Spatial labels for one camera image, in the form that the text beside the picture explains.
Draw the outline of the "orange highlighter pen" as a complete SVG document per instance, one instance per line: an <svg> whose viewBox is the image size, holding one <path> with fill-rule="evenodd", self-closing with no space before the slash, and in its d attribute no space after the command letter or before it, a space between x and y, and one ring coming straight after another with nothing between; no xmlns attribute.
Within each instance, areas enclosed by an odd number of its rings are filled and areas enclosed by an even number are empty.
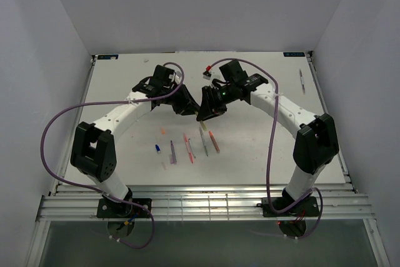
<svg viewBox="0 0 400 267"><path fill-rule="evenodd" d="M216 138L214 137L212 131L209 131L209 137L210 137L210 139L212 141L212 144L213 144L216 152L220 153L220 149L219 149L218 143L217 143Z"/></svg>

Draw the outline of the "pink label clear pen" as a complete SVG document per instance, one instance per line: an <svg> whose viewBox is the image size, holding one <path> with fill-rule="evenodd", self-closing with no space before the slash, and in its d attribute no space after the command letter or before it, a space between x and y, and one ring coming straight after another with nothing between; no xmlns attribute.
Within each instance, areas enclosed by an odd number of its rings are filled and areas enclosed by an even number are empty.
<svg viewBox="0 0 400 267"><path fill-rule="evenodd" d="M305 82L304 82L304 76L303 76L303 72L301 69L299 69L299 78L300 78L300 82L301 82L301 89L302 89L302 93L306 94L306 87L305 87Z"/></svg>

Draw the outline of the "purple highlighter pen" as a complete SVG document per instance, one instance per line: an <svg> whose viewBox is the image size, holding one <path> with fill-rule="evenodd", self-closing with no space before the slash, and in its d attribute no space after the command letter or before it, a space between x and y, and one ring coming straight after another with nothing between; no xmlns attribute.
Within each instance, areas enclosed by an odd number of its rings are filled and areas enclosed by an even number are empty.
<svg viewBox="0 0 400 267"><path fill-rule="evenodd" d="M172 154L172 156L173 156L173 158L175 160L175 164L176 164L177 163L176 152L175 152L174 144L173 144L172 140L170 140L170 147L171 147L171 154Z"/></svg>

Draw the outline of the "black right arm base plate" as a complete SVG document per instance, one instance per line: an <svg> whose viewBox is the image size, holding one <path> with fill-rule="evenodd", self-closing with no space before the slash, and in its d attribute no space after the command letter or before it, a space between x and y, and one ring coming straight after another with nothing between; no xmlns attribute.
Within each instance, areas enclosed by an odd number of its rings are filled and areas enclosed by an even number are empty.
<svg viewBox="0 0 400 267"><path fill-rule="evenodd" d="M264 217L292 216L292 217L318 217L320 214L316 197L308 194L302 200L296 202L286 191L282 192L282 196L271 198L273 209L269 205L267 197L261 199L257 204L262 208Z"/></svg>

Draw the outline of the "green label clear pen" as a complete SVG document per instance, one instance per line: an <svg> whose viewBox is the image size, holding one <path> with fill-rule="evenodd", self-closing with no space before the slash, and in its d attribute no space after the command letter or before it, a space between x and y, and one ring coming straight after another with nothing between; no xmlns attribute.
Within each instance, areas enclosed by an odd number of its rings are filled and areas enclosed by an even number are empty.
<svg viewBox="0 0 400 267"><path fill-rule="evenodd" d="M207 148L206 140L205 140L205 137L204 137L204 131L203 131L201 126L199 127L199 134L200 134L200 137L201 137L201 141L202 141L202 146L203 146L204 152L205 152L206 156L208 157L209 156L208 148Z"/></svg>

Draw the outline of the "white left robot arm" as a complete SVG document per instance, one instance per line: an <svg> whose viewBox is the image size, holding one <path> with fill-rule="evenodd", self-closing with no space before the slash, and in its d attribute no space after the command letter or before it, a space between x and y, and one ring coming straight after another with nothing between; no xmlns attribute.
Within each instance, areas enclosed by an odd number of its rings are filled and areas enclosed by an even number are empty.
<svg viewBox="0 0 400 267"><path fill-rule="evenodd" d="M71 165L114 197L111 209L118 216L127 216L133 202L128 196L130 189L116 173L116 142L136 121L161 104L172 106L182 116L196 114L200 109L185 85L139 83L124 104L93 123L79 123L75 130Z"/></svg>

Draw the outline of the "yellow highlighter pen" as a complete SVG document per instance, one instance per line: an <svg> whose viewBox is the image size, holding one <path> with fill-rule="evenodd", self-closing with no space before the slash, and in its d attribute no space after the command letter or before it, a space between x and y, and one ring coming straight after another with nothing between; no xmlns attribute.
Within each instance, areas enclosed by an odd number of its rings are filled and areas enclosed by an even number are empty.
<svg viewBox="0 0 400 267"><path fill-rule="evenodd" d="M202 127L202 130L203 130L203 131L207 131L207 130L208 130L207 127L206 127L206 125L205 125L205 123L204 123L203 121L200 121L199 124L200 124L200 126Z"/></svg>

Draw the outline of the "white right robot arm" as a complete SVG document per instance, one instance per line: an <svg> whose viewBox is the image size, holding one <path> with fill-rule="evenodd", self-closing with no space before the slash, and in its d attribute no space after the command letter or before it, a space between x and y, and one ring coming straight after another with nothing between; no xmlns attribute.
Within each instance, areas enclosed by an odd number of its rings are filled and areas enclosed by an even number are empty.
<svg viewBox="0 0 400 267"><path fill-rule="evenodd" d="M327 113L317 115L306 111L275 92L272 84L262 83L252 89L237 88L232 84L219 88L204 86L201 92L199 121L220 116L226 112L227 104L241 100L270 115L273 125L280 124L293 136L292 156L296 167L291 180L279 199L267 200L275 214L297 215L302 211L304 199L312 193L321 171L339 152L333 117Z"/></svg>

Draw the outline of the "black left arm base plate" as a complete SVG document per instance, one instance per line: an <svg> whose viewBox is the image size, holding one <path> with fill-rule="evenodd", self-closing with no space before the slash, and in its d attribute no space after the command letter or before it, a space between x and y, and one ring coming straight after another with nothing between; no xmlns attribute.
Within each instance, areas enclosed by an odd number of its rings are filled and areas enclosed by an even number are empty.
<svg viewBox="0 0 400 267"><path fill-rule="evenodd" d="M98 202L96 217L102 219L149 218L150 214L137 206L101 198Z"/></svg>

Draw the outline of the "red highlighter pen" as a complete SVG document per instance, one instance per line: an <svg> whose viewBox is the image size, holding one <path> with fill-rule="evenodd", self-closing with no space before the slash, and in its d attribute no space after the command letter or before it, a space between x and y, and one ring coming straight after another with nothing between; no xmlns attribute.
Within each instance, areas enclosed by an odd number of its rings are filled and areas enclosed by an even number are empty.
<svg viewBox="0 0 400 267"><path fill-rule="evenodd" d="M192 164L194 164L194 156L193 156L193 153L192 153L191 148L189 146L189 141L188 141L188 138L187 138L185 133L183 133L183 138L184 138L186 150L187 150L187 153L188 153L188 156L189 156L189 160L190 160L190 162Z"/></svg>

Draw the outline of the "blue pen cap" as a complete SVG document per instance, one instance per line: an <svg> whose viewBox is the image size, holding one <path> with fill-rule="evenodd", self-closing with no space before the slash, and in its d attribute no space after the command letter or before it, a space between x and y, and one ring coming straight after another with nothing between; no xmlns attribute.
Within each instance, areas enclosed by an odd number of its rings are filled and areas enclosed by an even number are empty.
<svg viewBox="0 0 400 267"><path fill-rule="evenodd" d="M160 154L161 153L161 148L157 144L155 145L155 148L156 148L157 153Z"/></svg>

